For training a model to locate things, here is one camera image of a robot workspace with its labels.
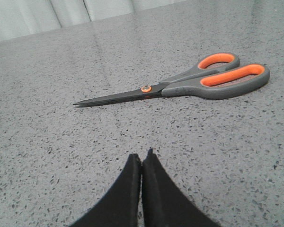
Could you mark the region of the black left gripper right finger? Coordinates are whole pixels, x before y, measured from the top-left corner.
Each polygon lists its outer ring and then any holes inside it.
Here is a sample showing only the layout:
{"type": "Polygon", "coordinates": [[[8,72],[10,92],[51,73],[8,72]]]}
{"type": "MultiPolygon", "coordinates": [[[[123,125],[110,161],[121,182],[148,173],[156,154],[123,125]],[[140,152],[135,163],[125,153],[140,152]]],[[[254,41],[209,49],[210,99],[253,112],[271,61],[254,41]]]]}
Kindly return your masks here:
{"type": "Polygon", "coordinates": [[[142,207],[146,227],[217,227],[174,184],[153,149],[142,163],[142,207]]]}

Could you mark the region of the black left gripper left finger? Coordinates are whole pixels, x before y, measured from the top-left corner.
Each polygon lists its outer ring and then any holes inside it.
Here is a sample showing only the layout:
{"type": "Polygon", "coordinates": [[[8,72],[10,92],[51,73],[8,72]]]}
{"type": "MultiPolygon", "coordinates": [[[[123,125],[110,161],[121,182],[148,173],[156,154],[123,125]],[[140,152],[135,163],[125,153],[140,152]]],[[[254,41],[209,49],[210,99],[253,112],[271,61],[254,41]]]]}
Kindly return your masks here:
{"type": "Polygon", "coordinates": [[[141,183],[141,161],[130,154],[107,193],[73,227],[136,227],[141,183]]]}

